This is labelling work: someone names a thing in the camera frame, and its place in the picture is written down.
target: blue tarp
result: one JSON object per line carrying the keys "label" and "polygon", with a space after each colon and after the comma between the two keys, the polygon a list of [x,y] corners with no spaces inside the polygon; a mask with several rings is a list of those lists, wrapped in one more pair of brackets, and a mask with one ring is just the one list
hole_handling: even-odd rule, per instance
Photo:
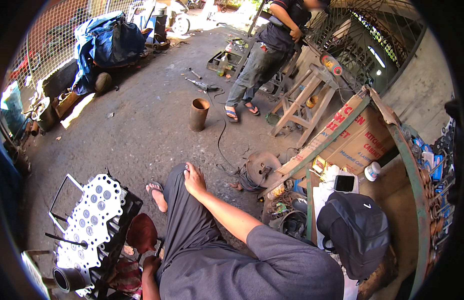
{"label": "blue tarp", "polygon": [[144,51],[145,39],[134,23],[125,21],[121,11],[100,15],[75,29],[73,57],[79,70],[72,90],[83,95],[94,91],[97,74],[91,67],[95,62],[101,68],[120,67],[136,62]]}

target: hand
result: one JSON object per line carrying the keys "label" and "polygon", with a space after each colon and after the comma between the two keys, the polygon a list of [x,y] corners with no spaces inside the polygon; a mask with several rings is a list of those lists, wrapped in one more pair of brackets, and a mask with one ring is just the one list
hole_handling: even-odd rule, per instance
{"label": "hand", "polygon": [[298,41],[300,41],[300,37],[302,36],[302,31],[300,31],[299,27],[297,27],[291,30],[290,35],[292,36],[294,43],[297,43]]}
{"label": "hand", "polygon": [[205,186],[204,173],[200,171],[200,168],[195,167],[193,164],[187,162],[187,169],[183,172],[185,176],[185,187],[189,191],[190,195],[195,198],[198,195],[207,191]]}
{"label": "hand", "polygon": [[160,258],[155,258],[153,255],[146,257],[144,260],[144,271],[142,272],[142,275],[155,275],[161,262],[162,260]]}

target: foot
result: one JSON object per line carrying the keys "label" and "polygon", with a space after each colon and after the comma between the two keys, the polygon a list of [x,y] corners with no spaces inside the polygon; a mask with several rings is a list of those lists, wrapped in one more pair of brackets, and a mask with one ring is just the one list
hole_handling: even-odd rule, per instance
{"label": "foot", "polygon": [[249,111],[250,111],[251,113],[253,113],[253,114],[257,114],[257,112],[259,111],[259,109],[258,109],[256,106],[254,106],[254,105],[252,104],[252,102],[246,103],[245,106],[247,106],[247,108],[249,109]]}
{"label": "foot", "polygon": [[169,206],[167,205],[167,202],[165,202],[164,194],[158,191],[161,190],[160,186],[158,186],[157,184],[149,183],[145,186],[145,189],[147,190],[147,193],[150,193],[149,191],[152,190],[152,198],[157,203],[158,209],[162,213],[166,213]]}
{"label": "foot", "polygon": [[[225,106],[225,110],[235,112],[235,107],[234,106]],[[239,118],[237,117],[237,114],[231,114],[229,112],[226,112],[226,114],[227,114],[227,116],[233,118],[234,120],[237,120],[237,121],[239,120]]]}

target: metal mesh fence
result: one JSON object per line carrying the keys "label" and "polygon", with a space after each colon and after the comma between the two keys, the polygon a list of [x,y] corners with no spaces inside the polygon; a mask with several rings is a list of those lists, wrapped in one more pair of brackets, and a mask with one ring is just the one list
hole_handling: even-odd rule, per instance
{"label": "metal mesh fence", "polygon": [[22,93],[73,57],[74,30],[93,17],[113,11],[127,14],[133,0],[51,0],[34,22],[9,68],[6,83],[17,80]]}
{"label": "metal mesh fence", "polygon": [[306,40],[337,59],[354,91],[365,84],[384,90],[426,28],[406,1],[332,0],[330,10],[311,20]]}

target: person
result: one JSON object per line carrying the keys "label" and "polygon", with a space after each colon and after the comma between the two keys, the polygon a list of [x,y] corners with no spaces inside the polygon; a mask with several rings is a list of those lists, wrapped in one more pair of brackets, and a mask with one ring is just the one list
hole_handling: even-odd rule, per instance
{"label": "person", "polygon": [[[343,298],[343,273],[330,255],[218,199],[193,164],[175,166],[163,191],[146,189],[168,216],[163,260],[144,261],[144,300]],[[257,257],[227,244],[214,217]]]}
{"label": "person", "polygon": [[230,122],[238,122],[235,108],[242,100],[247,109],[259,116],[259,109],[252,99],[259,88],[277,74],[282,65],[294,53],[294,45],[299,42],[302,32],[299,27],[310,20],[310,9],[325,10],[330,0],[274,0],[270,10],[282,21],[290,32],[272,23],[256,34],[247,63],[232,86],[223,110]]}

